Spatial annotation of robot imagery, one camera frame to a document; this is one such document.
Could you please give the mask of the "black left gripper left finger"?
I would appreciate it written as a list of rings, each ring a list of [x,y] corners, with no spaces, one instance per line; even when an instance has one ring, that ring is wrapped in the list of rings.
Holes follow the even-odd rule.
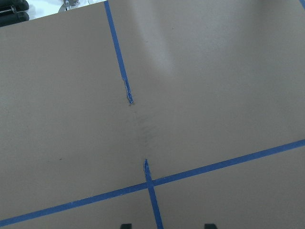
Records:
[[[120,229],[132,229],[132,223],[121,224]]]

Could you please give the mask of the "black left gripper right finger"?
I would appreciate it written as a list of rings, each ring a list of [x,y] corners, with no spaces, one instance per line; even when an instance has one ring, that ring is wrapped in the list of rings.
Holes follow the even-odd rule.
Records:
[[[207,223],[204,225],[204,229],[217,229],[217,226],[213,223]]]

